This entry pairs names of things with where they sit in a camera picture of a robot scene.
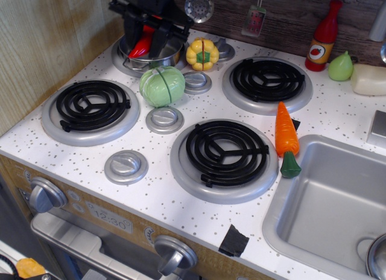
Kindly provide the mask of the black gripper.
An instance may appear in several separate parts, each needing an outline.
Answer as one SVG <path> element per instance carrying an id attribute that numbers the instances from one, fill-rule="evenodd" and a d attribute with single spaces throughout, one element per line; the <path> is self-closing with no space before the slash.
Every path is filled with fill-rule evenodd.
<path id="1" fill-rule="evenodd" d="M 159 57 L 161 50 L 174 37 L 187 41 L 194 22 L 180 9 L 175 0 L 111 0 L 109 9 L 124 20 L 128 51 L 132 51 L 142 37 L 144 24 L 157 27 L 150 46 L 150 58 Z"/>

